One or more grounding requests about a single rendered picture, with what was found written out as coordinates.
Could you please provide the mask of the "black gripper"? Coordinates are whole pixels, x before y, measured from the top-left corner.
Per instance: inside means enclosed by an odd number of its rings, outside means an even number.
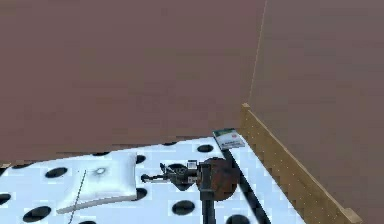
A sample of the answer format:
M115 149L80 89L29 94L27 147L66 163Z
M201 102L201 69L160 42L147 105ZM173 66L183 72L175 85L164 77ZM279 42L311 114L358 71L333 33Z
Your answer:
M186 191L190 186L196 183L197 173L195 170L189 170L184 165L165 165L160 163L160 169L162 172L168 173L170 181L176 186L180 191ZM165 183L169 181L169 178L165 175L154 175L149 176L143 174L141 176L141 181L143 183Z

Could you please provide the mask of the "white bed with black spots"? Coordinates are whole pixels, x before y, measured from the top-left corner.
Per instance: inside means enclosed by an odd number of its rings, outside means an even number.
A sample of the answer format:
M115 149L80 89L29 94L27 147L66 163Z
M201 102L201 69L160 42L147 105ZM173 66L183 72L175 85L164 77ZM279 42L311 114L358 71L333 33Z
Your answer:
M342 207L266 126L242 106L236 130L244 147L221 150L214 136L42 162L0 165L0 224L202 224L196 184L180 191L172 182L143 183L162 173L160 163L184 165L212 157L240 172L234 194L214 201L216 224L362 224ZM59 214L56 209L80 159L136 152L136 193L131 201Z

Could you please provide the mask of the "orange basketball with black stripes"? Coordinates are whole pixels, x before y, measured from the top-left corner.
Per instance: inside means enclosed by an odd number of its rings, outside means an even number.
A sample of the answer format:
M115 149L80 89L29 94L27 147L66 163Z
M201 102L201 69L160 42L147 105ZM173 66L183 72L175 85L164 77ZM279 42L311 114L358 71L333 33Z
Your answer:
M212 157L198 165L196 185L201 201L224 201L235 192L240 172L231 161Z

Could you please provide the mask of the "white pillow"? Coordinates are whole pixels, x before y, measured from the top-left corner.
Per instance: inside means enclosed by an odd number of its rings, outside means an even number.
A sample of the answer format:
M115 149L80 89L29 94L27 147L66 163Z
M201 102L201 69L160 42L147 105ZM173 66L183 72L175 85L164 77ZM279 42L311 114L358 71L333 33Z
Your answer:
M56 211L65 214L98 205L131 201L136 193L136 152L80 159Z

